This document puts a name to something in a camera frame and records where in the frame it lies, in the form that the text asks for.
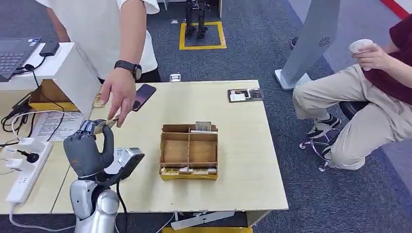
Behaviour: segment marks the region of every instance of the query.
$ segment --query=person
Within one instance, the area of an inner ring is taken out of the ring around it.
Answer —
[[[120,108],[117,126],[131,111],[138,83],[160,82],[146,14],[160,11],[156,0],[36,0],[47,7],[60,42],[76,42],[103,83],[101,100],[112,104],[112,119]],[[141,77],[123,67],[141,66]]]
[[[341,123],[326,108],[340,101],[370,102],[323,150],[329,167],[357,170],[374,149],[412,138],[412,15],[389,34],[386,47],[372,44],[353,54],[358,64],[293,92],[298,119],[315,119],[309,138],[319,138]]]

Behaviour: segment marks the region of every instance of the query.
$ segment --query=black watch strap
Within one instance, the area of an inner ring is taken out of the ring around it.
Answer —
[[[123,61],[123,60],[118,60],[115,63],[115,68],[118,68],[118,67],[130,71],[135,80],[138,80],[141,77],[142,71],[141,71],[141,66],[140,65],[133,64],[133,63]]]

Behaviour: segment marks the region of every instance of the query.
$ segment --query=cardboard box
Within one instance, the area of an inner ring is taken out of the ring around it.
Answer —
[[[56,83],[50,79],[43,80],[40,88],[31,93],[29,105],[36,111],[62,110],[61,107],[50,102],[46,97],[62,106],[66,112],[79,111],[76,105],[74,105]]]
[[[195,125],[163,125],[160,138],[160,170],[163,180],[218,177],[218,129],[190,133]]]

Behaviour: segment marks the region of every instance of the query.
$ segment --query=seated person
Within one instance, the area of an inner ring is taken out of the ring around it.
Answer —
[[[326,108],[340,101],[370,102],[323,150],[329,167],[357,170],[374,149],[412,138],[412,15],[389,34],[388,46],[373,44],[353,54],[359,64],[293,92],[297,117],[315,119],[309,138],[319,138],[341,123]]]

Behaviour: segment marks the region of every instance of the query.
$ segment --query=beige pants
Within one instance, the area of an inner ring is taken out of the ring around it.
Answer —
[[[359,65],[298,86],[293,103],[299,119],[318,118],[340,101],[369,101],[356,113],[332,146],[330,167],[356,170],[365,157],[388,143],[412,138],[412,106],[374,87]]]

